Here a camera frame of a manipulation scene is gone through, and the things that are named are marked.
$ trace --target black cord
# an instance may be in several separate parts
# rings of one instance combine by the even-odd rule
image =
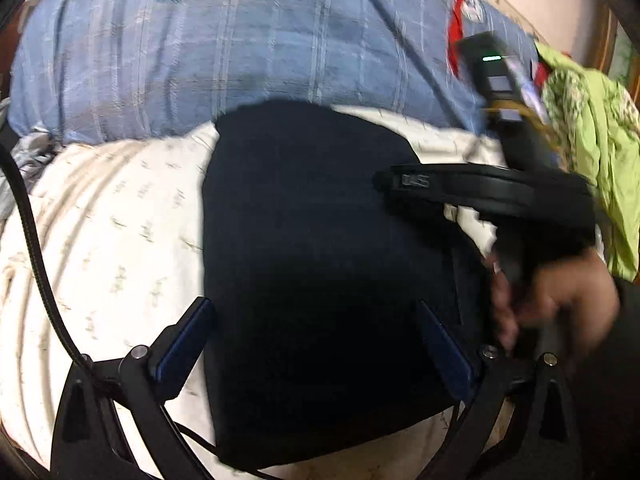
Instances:
[[[447,434],[444,436],[444,442],[446,442],[453,436],[453,430],[451,428],[455,426],[456,421],[458,420],[459,414],[460,414],[460,403],[456,402],[453,405],[453,408],[451,410],[451,418],[449,419],[449,427],[447,428]]]
[[[18,212],[20,213],[20,220],[22,221],[22,230],[24,231],[24,239],[27,243],[27,250],[29,251],[29,259],[31,261],[33,275],[38,285],[42,304],[44,305],[44,309],[47,311],[47,316],[49,316],[51,326],[74,364],[86,374],[95,386],[101,388],[103,381],[96,376],[87,361],[82,357],[82,354],[71,339],[71,336],[65,327],[62,316],[60,316],[60,311],[56,304],[56,298],[53,295],[53,291],[51,290],[51,285],[47,277],[47,269],[45,268],[44,260],[42,259],[42,250],[40,248],[40,241],[38,240],[38,230],[36,229],[36,224],[33,219],[33,211],[31,210],[31,202],[29,200],[27,188],[24,185],[20,169],[16,165],[14,158],[11,156],[11,153],[2,146],[2,144],[0,144],[0,170],[4,173],[4,176],[11,187],[11,191],[14,194],[15,204],[18,208]]]
[[[427,65],[425,60],[420,56],[418,50],[413,46],[409,38],[403,31],[401,20],[397,16],[392,16],[391,13],[383,4],[383,0],[369,0],[369,3],[376,9],[376,12],[380,16],[383,22],[385,22],[386,28],[391,31],[394,39],[398,42],[400,47],[404,50],[406,56],[414,64],[415,69],[431,87],[433,95],[440,102],[443,113],[446,115],[450,122],[451,127],[463,128],[464,123],[460,115],[456,112],[451,105],[450,100],[446,97],[445,91],[438,83],[433,70]]]
[[[174,422],[174,424],[175,424],[175,427],[178,428],[178,431],[180,431],[180,433],[182,433],[183,435],[188,436],[196,444],[199,444],[204,449],[209,451],[211,454],[213,454],[215,456],[218,456],[218,450],[216,449],[216,446],[214,446],[212,443],[210,443],[207,440],[205,440],[204,438],[202,438],[199,434],[197,434],[191,428],[187,428],[186,426],[184,426],[184,425],[182,425],[182,424],[180,424],[178,422]],[[263,473],[263,472],[258,471],[258,470],[256,470],[256,471],[245,471],[245,473],[249,473],[250,475],[257,476],[258,478],[261,478],[262,480],[282,480],[281,478],[278,478],[277,476],[273,476],[273,475],[270,475],[268,473]]]

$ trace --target red fabric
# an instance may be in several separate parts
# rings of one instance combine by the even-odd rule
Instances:
[[[455,49],[457,41],[463,38],[462,33],[462,4],[465,0],[455,0],[453,3],[453,11],[451,13],[451,21],[449,22],[449,35],[447,38],[447,59],[451,70],[458,77],[460,69],[458,66],[458,53]]]
[[[533,84],[536,86],[539,92],[542,92],[542,87],[545,85],[546,78],[549,77],[552,70],[544,61],[538,62],[538,69],[534,74]]]

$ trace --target gray cloth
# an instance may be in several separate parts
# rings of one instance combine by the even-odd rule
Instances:
[[[9,99],[0,103],[0,126],[4,124]],[[61,151],[61,145],[52,140],[50,133],[41,125],[34,126],[31,133],[22,137],[11,150],[11,155],[20,169],[27,191],[31,191],[37,183],[44,168]],[[0,221],[9,218],[14,210],[14,194],[9,183],[0,173]]]

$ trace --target black sleeve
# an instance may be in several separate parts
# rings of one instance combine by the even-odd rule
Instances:
[[[584,478],[640,478],[640,286],[616,279],[620,314],[571,379]]]

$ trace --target green fabric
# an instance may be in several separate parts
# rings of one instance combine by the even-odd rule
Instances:
[[[585,176],[610,224],[610,272],[633,281],[640,238],[640,118],[626,89],[546,45],[540,57],[554,69],[542,90],[561,158]]]

